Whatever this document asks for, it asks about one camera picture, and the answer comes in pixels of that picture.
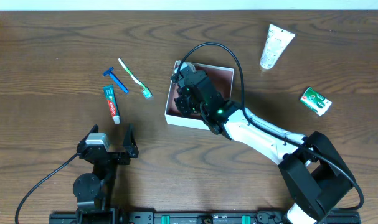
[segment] toothpaste tube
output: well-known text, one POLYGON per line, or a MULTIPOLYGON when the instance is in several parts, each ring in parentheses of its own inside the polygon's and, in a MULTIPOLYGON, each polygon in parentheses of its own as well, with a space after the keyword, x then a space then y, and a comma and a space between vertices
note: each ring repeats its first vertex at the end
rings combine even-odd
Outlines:
POLYGON ((260 65, 264 69, 271 69, 275 66, 277 59, 286 49, 287 45, 295 37, 295 34, 285 31, 270 24, 268 38, 263 49, 260 65))
POLYGON ((110 108, 111 115, 113 117, 115 124, 120 124, 120 112, 116 106, 115 95, 114 95, 114 88, 113 85, 108 85, 103 87, 104 94, 106 95, 108 107, 110 108))

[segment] white box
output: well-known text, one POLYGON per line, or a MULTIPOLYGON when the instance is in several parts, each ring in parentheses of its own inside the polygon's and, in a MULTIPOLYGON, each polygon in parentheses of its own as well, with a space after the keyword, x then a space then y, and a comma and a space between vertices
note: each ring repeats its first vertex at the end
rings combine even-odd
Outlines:
MULTIPOLYGON (((174 69, 180 64, 180 60, 175 62, 174 69)), ((233 87, 233 68, 217 67, 212 65, 203 65, 198 63, 191 63, 195 66, 196 70, 205 70, 211 82, 215 85, 216 90, 220 91, 225 100, 230 99, 232 96, 233 87)), ((190 118, 184 118, 177 110, 174 99, 178 97, 177 85, 171 82, 169 86, 168 98, 165 107, 165 119, 167 124, 184 126, 189 128, 198 128, 209 130, 208 126, 202 122, 198 114, 192 114, 190 118)))

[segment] cream tube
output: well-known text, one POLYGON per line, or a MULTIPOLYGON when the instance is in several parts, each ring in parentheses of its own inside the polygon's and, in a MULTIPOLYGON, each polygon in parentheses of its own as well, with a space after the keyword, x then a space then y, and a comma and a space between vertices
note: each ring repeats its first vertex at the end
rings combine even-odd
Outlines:
POLYGON ((264 69, 271 69, 275 66, 277 59, 286 49, 287 45, 295 37, 295 34, 285 31, 270 24, 268 38, 263 49, 260 65, 264 69))

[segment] small green package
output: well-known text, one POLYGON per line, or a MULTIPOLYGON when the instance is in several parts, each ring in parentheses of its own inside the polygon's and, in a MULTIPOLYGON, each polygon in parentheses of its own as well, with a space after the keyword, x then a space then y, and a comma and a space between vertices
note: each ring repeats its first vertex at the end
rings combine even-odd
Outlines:
POLYGON ((311 87, 303 93, 300 101, 307 107, 311 108, 319 116, 323 115, 333 103, 311 87))

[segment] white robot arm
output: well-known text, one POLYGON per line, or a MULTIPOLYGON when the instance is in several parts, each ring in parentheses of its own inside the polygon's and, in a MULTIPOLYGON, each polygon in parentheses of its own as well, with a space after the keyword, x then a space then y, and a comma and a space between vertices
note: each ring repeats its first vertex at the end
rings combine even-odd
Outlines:
POLYGON ((325 135, 291 133, 260 119, 243 104, 223 99, 205 71, 195 71, 185 63, 171 80, 178 85, 179 97, 174 100, 183 116, 199 113, 213 133, 242 142, 278 165, 295 201, 286 214, 289 222, 321 221, 352 187, 359 192, 352 173, 325 135), (318 160, 320 166, 310 174, 306 166, 318 160))

